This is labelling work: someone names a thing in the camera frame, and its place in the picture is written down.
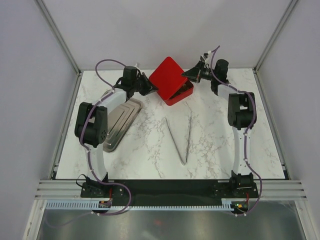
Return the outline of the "red box lid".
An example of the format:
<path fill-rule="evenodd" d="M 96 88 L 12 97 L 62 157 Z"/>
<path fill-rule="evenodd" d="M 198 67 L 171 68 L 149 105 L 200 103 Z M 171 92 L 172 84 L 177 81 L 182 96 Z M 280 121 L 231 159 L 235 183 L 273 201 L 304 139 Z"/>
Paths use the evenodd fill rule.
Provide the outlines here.
<path fill-rule="evenodd" d="M 169 100 L 186 82 L 187 78 L 182 76 L 184 70 L 170 56 L 149 76 L 150 82 L 155 85 L 158 95 L 162 100 Z"/>

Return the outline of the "stainless steel tray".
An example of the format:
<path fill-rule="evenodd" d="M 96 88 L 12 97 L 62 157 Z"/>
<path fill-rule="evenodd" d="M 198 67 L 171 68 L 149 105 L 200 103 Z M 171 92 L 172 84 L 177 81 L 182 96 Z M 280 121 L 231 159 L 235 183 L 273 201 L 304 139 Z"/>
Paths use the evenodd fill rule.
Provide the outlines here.
<path fill-rule="evenodd" d="M 135 98 L 127 99 L 125 91 L 115 89 L 111 95 L 105 92 L 101 106 L 107 108 L 107 136 L 103 150 L 112 153 L 142 110 L 143 103 Z"/>

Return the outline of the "stainless steel tongs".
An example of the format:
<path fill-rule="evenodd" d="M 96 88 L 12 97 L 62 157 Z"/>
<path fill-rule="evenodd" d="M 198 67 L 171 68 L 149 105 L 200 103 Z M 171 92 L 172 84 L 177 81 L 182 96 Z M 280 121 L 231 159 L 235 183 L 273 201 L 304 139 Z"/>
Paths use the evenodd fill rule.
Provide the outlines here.
<path fill-rule="evenodd" d="M 182 154 L 181 152 L 179 151 L 179 148 L 178 148 L 178 145 L 177 145 L 177 142 L 175 141 L 175 138 L 174 138 L 174 135 L 173 135 L 173 132 L 170 128 L 170 124 L 169 124 L 169 121 L 167 119 L 167 117 L 164 118 L 165 119 L 165 123 L 166 123 L 166 126 L 167 126 L 167 129 L 169 131 L 169 135 L 171 137 L 171 140 L 173 142 L 173 145 L 177 151 L 177 154 L 178 154 L 178 157 L 179 157 L 179 160 L 181 162 L 181 164 L 183 166 L 185 166 L 187 163 L 188 163 L 188 157 L 189 157 L 189 149 L 190 149 L 190 141 L 191 141 L 191 132 L 192 132 L 192 115 L 189 116 L 189 120 L 188 120 L 188 135 L 187 135 L 187 146 L 186 146 L 186 153 L 185 153 L 185 158 L 182 157 Z"/>

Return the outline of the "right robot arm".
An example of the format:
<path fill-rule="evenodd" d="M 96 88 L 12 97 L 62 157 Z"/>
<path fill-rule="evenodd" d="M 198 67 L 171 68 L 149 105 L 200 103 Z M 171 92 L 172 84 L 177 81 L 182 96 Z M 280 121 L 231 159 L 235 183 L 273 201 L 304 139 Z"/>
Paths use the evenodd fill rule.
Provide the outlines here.
<path fill-rule="evenodd" d="M 202 56 L 194 67 L 193 81 L 210 81 L 211 91 L 227 100 L 227 121 L 232 127 L 234 137 L 234 162 L 228 191 L 233 197 L 238 198 L 244 193 L 256 193 L 254 176 L 260 179 L 249 163 L 251 131 L 257 121 L 257 110 L 255 94 L 238 90 L 227 79 L 228 66 L 228 61 L 219 59 L 215 67 L 212 67 Z"/>

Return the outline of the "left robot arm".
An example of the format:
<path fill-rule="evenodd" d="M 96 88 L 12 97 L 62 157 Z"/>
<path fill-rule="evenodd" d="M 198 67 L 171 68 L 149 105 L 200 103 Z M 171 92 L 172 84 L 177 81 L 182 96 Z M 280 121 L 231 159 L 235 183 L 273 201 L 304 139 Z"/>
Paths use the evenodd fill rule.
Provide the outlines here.
<path fill-rule="evenodd" d="M 147 76 L 136 66 L 126 65 L 122 76 L 111 84 L 96 103 L 82 102 L 79 105 L 74 134 L 84 147 L 88 174 L 80 185 L 82 198 L 112 198 L 116 188 L 127 190 L 122 183 L 109 181 L 104 164 L 103 144 L 108 136 L 110 113 L 128 102 L 135 93 L 147 96 L 157 93 L 169 106 L 193 93 L 193 84 L 201 79 L 201 68 L 184 71 L 171 57 L 167 57 Z"/>

